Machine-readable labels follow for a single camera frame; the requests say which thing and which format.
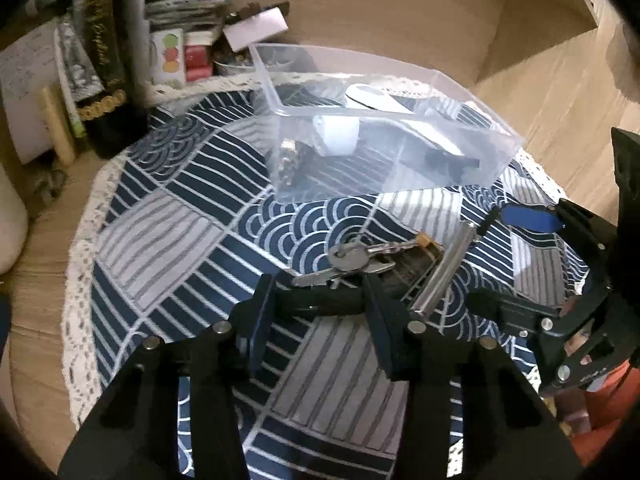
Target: silver key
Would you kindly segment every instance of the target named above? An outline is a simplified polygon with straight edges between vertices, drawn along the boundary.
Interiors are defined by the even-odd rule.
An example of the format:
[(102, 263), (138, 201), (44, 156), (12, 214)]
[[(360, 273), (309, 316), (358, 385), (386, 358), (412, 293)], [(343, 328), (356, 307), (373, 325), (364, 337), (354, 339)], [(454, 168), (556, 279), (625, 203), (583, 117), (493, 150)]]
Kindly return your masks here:
[(372, 274), (380, 274), (380, 272), (391, 270), (395, 266), (395, 262), (379, 262), (377, 260), (372, 260), (363, 269), (358, 268), (355, 270), (338, 270), (334, 269), (333, 267), (329, 267), (328, 269), (317, 270), (316, 272), (310, 272), (308, 274), (302, 274), (301, 276), (295, 276), (291, 279), (291, 285), (324, 285), (329, 280), (334, 280), (335, 278), (343, 278), (345, 276), (349, 276), (350, 274), (355, 274), (359, 270), (361, 270), (362, 272), (370, 272)]
[(387, 242), (385, 244), (365, 245), (362, 242), (340, 244), (329, 249), (327, 258), (332, 267), (339, 270), (357, 270), (378, 254), (399, 253), (418, 245), (416, 238), (405, 242)]

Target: white lace edge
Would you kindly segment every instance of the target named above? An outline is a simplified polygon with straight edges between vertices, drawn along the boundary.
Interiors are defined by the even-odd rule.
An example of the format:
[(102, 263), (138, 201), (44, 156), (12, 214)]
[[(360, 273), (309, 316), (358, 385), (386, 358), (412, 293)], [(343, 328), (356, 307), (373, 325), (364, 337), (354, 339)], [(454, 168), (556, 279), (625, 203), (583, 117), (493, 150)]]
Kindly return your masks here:
[(540, 186), (540, 189), (544, 191), (555, 204), (557, 204), (561, 198), (567, 198), (564, 189), (558, 186), (556, 181), (548, 176), (542, 166), (540, 166), (529, 153), (525, 152), (523, 148), (520, 148), (513, 158), (529, 172), (535, 183)]
[(66, 267), (62, 333), (62, 375), (69, 393), (69, 410), (76, 429), (100, 396), (94, 334), (91, 330), (90, 293), (94, 271), (95, 239), (109, 210), (124, 167), (126, 153), (107, 162), (97, 173), (76, 235), (69, 247)]
[[(321, 73), (321, 72), (271, 72), (270, 76), (274, 85), (284, 83), (304, 83), (308, 81), (322, 81), (332, 78), (348, 78), (359, 74), (342, 73)], [(414, 99), (424, 99), (442, 94), (433, 86), (408, 79), (405, 77), (395, 77), (388, 75), (367, 75), (367, 83), (385, 90), (393, 95), (411, 97)], [(260, 83), (253, 73), (238, 74), (233, 76), (213, 76), (190, 83), (183, 88), (172, 88), (167, 85), (146, 86), (145, 104), (149, 107), (161, 105), (167, 101), (184, 99), (199, 94), (211, 92), (229, 92), (238, 90), (253, 90), (259, 87)]]

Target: wave pattern fabric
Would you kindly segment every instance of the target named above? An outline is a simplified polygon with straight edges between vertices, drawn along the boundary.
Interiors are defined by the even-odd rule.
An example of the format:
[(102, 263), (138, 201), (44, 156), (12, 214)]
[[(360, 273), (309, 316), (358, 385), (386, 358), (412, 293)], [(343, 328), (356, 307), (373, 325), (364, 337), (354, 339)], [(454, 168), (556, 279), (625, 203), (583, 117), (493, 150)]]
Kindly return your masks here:
[[(290, 98), (309, 102), (300, 91)], [(448, 109), (486, 126), (465, 105)], [(327, 249), (346, 237), (376, 243), (424, 230), (446, 247), (459, 221), (479, 223), (496, 204), (549, 202), (512, 162), (489, 188), (283, 205), (273, 199), (269, 143), (248, 92), (210, 94), (177, 117), (158, 108), (151, 125), (128, 153), (98, 236), (91, 307), (102, 387), (144, 337), (195, 336), (250, 297), (262, 273), (324, 269)], [(429, 323), (447, 337), (495, 337), (526, 373), (535, 362), (524, 339), (469, 314), (466, 292), (487, 286), (560, 307), (585, 272), (557, 236), (497, 222), (468, 252)], [(453, 444), (463, 421), (460, 385), (451, 386)], [(390, 383), (378, 367), (363, 317), (277, 319), (260, 371), (233, 393), (255, 480), (383, 479), (392, 471), (407, 384)], [(188, 380), (177, 409), (180, 467), (193, 475)]]

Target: paper note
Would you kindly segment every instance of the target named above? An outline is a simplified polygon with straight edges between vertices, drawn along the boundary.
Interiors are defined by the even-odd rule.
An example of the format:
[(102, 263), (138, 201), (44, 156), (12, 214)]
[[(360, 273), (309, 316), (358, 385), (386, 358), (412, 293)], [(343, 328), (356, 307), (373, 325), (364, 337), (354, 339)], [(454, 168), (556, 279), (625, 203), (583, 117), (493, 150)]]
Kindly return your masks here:
[(54, 21), (45, 23), (0, 52), (2, 104), (23, 164), (52, 147), (39, 91), (58, 81), (53, 51), (55, 27)]

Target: blue tag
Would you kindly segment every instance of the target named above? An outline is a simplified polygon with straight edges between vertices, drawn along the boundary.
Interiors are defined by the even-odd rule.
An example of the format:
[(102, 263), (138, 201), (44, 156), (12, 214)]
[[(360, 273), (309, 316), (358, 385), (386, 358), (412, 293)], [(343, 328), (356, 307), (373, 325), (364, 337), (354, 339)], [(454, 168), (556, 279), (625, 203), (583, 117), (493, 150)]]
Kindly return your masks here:
[(502, 208), (500, 218), (507, 225), (537, 233), (557, 233), (564, 227), (555, 213), (541, 207), (509, 204)]

